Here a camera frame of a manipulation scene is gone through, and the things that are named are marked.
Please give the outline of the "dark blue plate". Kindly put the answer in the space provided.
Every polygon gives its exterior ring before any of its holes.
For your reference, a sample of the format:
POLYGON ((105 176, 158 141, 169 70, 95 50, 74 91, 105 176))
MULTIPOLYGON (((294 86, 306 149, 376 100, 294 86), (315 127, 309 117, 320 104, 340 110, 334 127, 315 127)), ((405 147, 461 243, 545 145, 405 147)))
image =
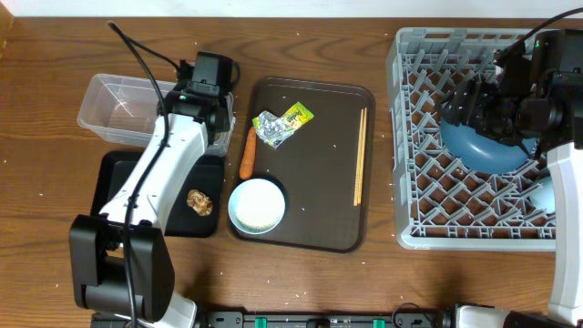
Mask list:
POLYGON ((486 174, 506 174, 528 161, 519 146, 507 146, 478 135, 472 128, 440 122, 441 139, 448 152, 469 169, 486 174))

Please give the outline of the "small blue cup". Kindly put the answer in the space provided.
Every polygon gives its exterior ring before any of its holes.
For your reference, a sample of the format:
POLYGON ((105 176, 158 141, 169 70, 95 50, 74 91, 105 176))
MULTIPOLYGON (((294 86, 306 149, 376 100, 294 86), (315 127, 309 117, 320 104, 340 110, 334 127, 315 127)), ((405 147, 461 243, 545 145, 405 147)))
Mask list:
POLYGON ((545 177, 537 180, 536 184, 538 188, 529 196, 530 202, 537 210, 554 213, 556 204, 552 179, 545 177))

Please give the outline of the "yellow green snack wrapper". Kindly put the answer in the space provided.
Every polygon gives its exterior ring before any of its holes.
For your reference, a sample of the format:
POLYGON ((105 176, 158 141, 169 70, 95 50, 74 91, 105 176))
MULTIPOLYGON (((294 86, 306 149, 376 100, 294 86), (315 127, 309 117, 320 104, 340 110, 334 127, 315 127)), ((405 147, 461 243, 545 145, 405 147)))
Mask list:
POLYGON ((260 140, 276 149, 313 118, 314 115, 308 108, 296 102, 280 117, 269 111, 261 112, 252 120, 252 125, 260 140))

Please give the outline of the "orange carrot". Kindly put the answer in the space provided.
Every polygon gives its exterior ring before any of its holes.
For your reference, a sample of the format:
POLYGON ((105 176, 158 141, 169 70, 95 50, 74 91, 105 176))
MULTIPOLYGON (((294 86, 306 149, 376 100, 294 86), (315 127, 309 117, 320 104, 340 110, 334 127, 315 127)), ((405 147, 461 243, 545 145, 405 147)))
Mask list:
POLYGON ((245 148, 243 150, 243 155, 240 163, 239 177, 243 180, 249 179, 253 173, 255 156, 256 156, 256 145, 257 145, 257 134, 254 126, 251 126, 245 148))

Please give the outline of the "light blue rice bowl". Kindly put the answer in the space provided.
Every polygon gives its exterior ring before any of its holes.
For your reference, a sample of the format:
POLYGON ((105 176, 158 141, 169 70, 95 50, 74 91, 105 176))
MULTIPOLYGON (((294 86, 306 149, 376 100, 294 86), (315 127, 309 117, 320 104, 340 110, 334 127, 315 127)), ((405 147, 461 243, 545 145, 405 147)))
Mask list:
POLYGON ((230 222, 241 232, 259 235, 273 230, 286 210, 284 194, 267 179, 249 179, 231 193, 228 203, 230 222))

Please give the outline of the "brown food scrap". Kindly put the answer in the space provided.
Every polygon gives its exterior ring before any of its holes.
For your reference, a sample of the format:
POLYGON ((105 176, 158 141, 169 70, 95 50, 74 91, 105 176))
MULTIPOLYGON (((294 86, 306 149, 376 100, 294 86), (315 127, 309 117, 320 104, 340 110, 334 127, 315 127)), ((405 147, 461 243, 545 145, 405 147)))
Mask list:
POLYGON ((187 195, 187 205, 202 217, 209 216, 213 211, 211 198, 199 190, 190 190, 187 195))

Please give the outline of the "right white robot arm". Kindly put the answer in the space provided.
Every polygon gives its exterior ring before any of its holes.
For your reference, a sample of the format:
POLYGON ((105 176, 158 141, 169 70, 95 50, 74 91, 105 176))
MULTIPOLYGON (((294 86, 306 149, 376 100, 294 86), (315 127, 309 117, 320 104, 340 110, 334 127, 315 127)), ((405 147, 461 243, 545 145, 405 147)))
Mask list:
POLYGON ((476 308, 479 323, 502 327, 582 324, 582 33, 533 30, 533 52, 524 40, 495 52, 502 77, 495 84, 469 80, 446 94, 436 109, 454 126, 507 146, 539 142, 546 154, 556 204, 556 264, 548 317, 476 308))

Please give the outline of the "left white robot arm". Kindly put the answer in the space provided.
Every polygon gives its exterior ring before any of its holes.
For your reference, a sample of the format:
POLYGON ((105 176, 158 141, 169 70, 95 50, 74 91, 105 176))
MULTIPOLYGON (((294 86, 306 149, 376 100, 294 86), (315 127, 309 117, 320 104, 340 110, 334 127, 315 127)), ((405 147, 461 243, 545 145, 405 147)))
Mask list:
POLYGON ((130 327, 192 327, 196 304, 175 292, 165 242, 174 204, 192 168, 217 135, 232 130, 231 58, 199 52, 181 62, 179 81, 160 94, 149 143, 119 191, 69 230, 77 306, 126 319, 130 327))

